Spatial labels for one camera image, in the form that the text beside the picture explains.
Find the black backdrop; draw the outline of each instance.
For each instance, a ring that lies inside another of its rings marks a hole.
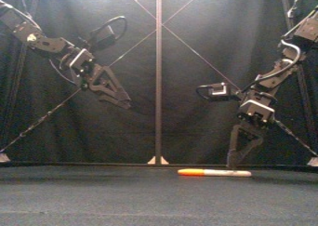
[[[5,1],[23,10],[22,0]],[[299,19],[317,1],[303,0]],[[161,153],[172,164],[225,164],[238,104],[206,102],[197,96],[196,87],[222,81],[245,87],[260,73],[273,69],[280,37],[288,31],[283,0],[164,0],[162,11]],[[122,15],[129,31],[114,47],[96,55],[98,63],[112,65],[133,98],[132,109],[101,103],[90,91],[81,92],[9,148],[11,160],[146,164],[156,156],[157,0],[39,0],[34,18],[47,36],[62,36],[78,45],[79,36],[86,38],[106,20]],[[21,81],[15,82],[21,44],[5,29],[0,47],[6,146],[77,88],[31,51]],[[307,75],[317,124],[316,57],[309,58]],[[277,119],[309,142],[297,77],[277,96]],[[275,127],[245,163],[304,165],[308,160],[299,143]]]

